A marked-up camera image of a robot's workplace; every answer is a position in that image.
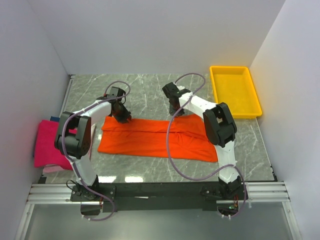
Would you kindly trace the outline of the orange t shirt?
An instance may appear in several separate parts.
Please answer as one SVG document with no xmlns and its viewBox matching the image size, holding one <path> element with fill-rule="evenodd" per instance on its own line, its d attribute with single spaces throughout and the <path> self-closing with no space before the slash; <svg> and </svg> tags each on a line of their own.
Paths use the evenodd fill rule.
<svg viewBox="0 0 320 240">
<path fill-rule="evenodd" d="M 168 158 L 166 133 L 169 123 L 167 120 L 138 118 L 119 123 L 107 116 L 97 150 L 104 154 Z M 218 161 L 215 146 L 206 136 L 204 123 L 195 114 L 173 120 L 169 130 L 169 149 L 173 159 Z"/>
</svg>

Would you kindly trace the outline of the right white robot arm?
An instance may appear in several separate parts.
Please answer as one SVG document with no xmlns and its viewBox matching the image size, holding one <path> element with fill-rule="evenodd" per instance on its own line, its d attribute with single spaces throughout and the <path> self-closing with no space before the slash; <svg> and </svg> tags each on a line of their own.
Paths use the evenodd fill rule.
<svg viewBox="0 0 320 240">
<path fill-rule="evenodd" d="M 183 178 L 191 181 L 204 181 L 215 174 L 222 184 L 219 193 L 222 198 L 230 200 L 237 194 L 237 186 L 242 184 L 243 176 L 236 166 L 235 139 L 237 126 L 228 105 L 224 102 L 214 103 L 196 96 L 190 90 L 170 82 L 162 88 L 174 110 L 166 131 L 166 150 L 168 159 L 174 170 Z M 188 110 L 203 120 L 206 137 L 214 145 L 219 168 L 202 178 L 186 176 L 176 167 L 172 160 L 169 147 L 169 134 L 173 120 L 182 112 Z"/>
</svg>

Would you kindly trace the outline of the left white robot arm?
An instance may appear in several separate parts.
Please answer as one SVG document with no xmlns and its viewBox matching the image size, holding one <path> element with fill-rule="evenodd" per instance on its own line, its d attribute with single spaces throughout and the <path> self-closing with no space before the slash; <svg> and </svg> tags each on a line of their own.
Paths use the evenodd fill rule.
<svg viewBox="0 0 320 240">
<path fill-rule="evenodd" d="M 97 98 L 89 106 L 76 112 L 65 111 L 60 116 L 54 147 L 71 164 L 77 183 L 85 185 L 82 195 L 88 201 L 94 201 L 100 195 L 100 188 L 94 185 L 98 176 L 89 157 L 92 126 L 106 116 L 114 117 L 121 124 L 128 123 L 131 112 L 124 106 L 127 95 L 125 90 L 112 86 L 109 93 Z"/>
</svg>

